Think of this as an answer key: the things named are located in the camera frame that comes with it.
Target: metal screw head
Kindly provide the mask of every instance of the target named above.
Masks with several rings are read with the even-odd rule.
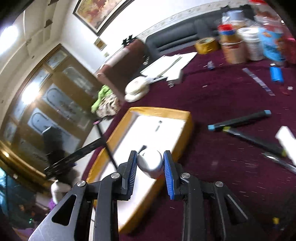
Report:
[[[117,173],[117,172],[111,174],[111,178],[113,178],[113,179],[116,179],[116,178],[119,178],[119,177],[120,177],[120,174]]]
[[[215,185],[217,187],[221,188],[221,187],[223,187],[224,184],[223,184],[223,182],[217,181],[217,182],[215,182]]]
[[[83,187],[85,184],[86,184],[85,181],[78,181],[78,182],[77,182],[77,186],[78,186],[78,187]]]
[[[187,172],[182,173],[181,177],[188,179],[190,177],[190,174]]]

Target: ceiling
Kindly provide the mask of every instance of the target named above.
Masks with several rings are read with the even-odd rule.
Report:
[[[58,43],[71,0],[35,0],[14,22],[18,29],[16,42],[0,55],[0,124],[3,111],[15,90],[24,80],[15,80],[25,65],[44,57]]]
[[[0,33],[13,24],[16,18],[22,13],[34,0],[9,0],[0,1]]]

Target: framed painting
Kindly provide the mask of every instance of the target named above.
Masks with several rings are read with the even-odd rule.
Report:
[[[94,42],[94,45],[96,45],[101,51],[107,46],[105,42],[100,39],[100,37],[97,38],[97,40]]]
[[[134,0],[78,0],[73,14],[97,36]]]

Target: white paper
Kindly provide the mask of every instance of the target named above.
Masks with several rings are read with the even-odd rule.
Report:
[[[290,129],[287,126],[282,126],[275,138],[279,140],[281,146],[285,149],[287,156],[296,166],[296,140]]]
[[[180,54],[182,58],[167,72],[165,72],[163,76],[167,76],[167,81],[179,79],[181,70],[194,58],[196,54],[197,52]]]
[[[163,71],[165,71],[167,68],[169,68],[179,57],[179,55],[162,56],[154,63],[149,65],[147,68],[145,68],[141,72],[141,74],[150,78],[155,78],[158,75],[160,75]]]

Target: red lid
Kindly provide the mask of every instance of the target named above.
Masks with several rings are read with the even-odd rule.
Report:
[[[250,3],[254,3],[254,4],[265,4],[267,5],[267,2],[263,1],[263,0],[249,0]]]
[[[218,26],[219,31],[230,31],[233,30],[233,27],[231,24],[222,24]]]

